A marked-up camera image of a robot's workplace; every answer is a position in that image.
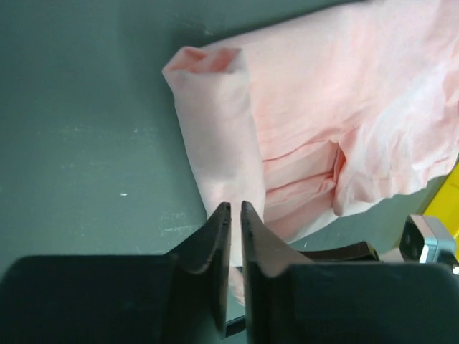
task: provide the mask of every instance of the wrinkled fabric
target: wrinkled fabric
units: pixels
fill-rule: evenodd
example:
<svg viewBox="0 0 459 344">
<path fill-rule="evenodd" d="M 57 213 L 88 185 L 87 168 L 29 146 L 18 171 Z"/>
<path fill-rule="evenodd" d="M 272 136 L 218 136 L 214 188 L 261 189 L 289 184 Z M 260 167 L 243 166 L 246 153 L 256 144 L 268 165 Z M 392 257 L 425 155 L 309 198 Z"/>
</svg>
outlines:
<svg viewBox="0 0 459 344">
<path fill-rule="evenodd" d="M 337 6 L 185 47 L 163 72 L 207 213 L 232 203 L 232 266 L 243 200 L 291 242 L 426 187 L 459 153 L 456 0 Z"/>
</svg>

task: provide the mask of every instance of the garment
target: garment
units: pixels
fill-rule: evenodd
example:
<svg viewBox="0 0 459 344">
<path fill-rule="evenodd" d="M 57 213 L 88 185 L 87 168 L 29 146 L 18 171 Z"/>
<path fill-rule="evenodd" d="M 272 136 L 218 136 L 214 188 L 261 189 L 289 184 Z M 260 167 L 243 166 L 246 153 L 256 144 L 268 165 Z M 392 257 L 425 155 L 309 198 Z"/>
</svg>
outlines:
<svg viewBox="0 0 459 344">
<path fill-rule="evenodd" d="M 418 191 L 458 157 L 456 0 L 337 6 L 185 47 L 164 77 L 207 213 L 251 201 L 287 242 Z"/>
</svg>

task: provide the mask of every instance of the metal device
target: metal device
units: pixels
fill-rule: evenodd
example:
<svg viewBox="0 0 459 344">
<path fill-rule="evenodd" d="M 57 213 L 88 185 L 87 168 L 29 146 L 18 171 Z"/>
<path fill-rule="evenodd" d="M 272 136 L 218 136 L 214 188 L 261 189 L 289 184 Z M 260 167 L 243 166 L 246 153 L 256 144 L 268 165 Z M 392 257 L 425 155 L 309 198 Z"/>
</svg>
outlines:
<svg viewBox="0 0 459 344">
<path fill-rule="evenodd" d="M 455 243 L 410 216 L 399 249 L 297 252 L 240 214 L 246 316 L 225 322 L 231 209 L 162 256 L 42 256 L 0 282 L 0 343 L 456 343 Z"/>
</svg>

